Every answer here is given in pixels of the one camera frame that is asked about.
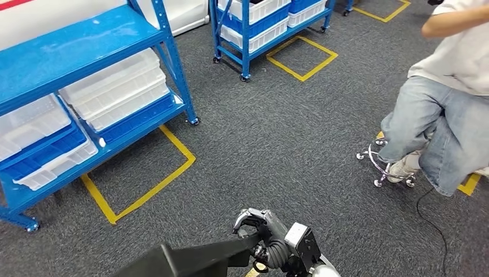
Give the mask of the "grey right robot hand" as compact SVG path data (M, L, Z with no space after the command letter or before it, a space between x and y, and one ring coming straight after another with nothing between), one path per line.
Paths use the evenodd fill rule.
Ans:
M285 224L269 209L242 209L232 227L232 233L237 234L243 226L255 228L266 244L273 239L284 241L288 232Z

